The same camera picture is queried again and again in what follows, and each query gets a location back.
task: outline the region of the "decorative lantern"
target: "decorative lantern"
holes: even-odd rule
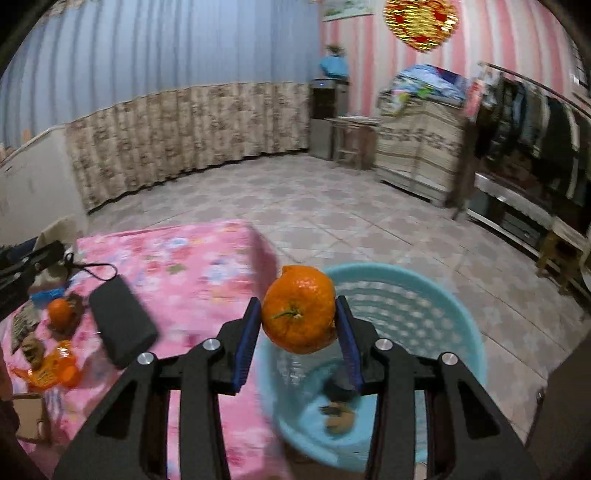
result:
[[[384,20],[394,35],[420,52],[445,42],[459,22],[448,0],[387,0]]]

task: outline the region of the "pink wall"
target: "pink wall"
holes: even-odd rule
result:
[[[397,72],[415,63],[472,77],[478,74],[478,61],[484,60],[570,93],[568,37],[546,7],[537,0],[452,1],[460,26],[446,43],[428,53],[419,53],[397,39],[381,11],[322,22],[321,44],[338,43],[347,51],[350,113],[375,113],[376,94]]]

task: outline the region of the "tile floor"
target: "tile floor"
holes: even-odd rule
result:
[[[91,233],[250,220],[283,264],[377,261],[444,285],[471,311],[488,356],[488,391],[524,439],[535,394],[591,320],[534,261],[483,227],[359,172],[307,155],[245,160],[105,205]]]

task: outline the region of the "pink floral bedsheet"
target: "pink floral bedsheet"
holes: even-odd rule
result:
[[[159,358],[185,353],[216,336],[222,323],[242,316],[251,296],[262,298],[277,273],[275,257],[265,241],[241,221],[99,235],[81,239],[79,249],[86,262],[117,266],[158,326],[160,338],[151,350]],[[104,277],[111,271],[109,267],[95,269]],[[80,272],[71,290],[86,297],[99,284]],[[10,355],[10,328],[2,341],[7,364],[26,368],[20,350]],[[55,340],[47,329],[45,312],[37,336],[48,350],[53,348]],[[73,347],[83,369],[80,385],[45,393],[52,447],[24,443],[50,478],[60,453],[119,375],[105,356],[89,311],[74,334]],[[27,390],[19,378],[13,378],[13,383],[16,393]],[[289,478],[278,440],[262,416],[252,369],[241,393],[221,396],[219,404],[232,478]],[[171,396],[167,461],[168,477],[178,480],[178,395]]]

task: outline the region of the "plastic laundry basket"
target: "plastic laundry basket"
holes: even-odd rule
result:
[[[481,384],[486,360],[478,328],[468,311],[451,294],[428,278],[385,264],[345,264],[325,270],[337,295],[347,298],[353,315],[370,320],[382,337],[414,355],[437,358],[455,352]],[[353,430],[333,437],[324,426],[320,407],[326,378],[340,365],[338,342],[311,355],[293,355],[266,336],[255,354],[257,379],[265,413],[283,437],[309,457],[337,468],[363,471],[374,425],[376,396],[352,401]],[[416,461],[427,457],[424,395],[416,392]]]

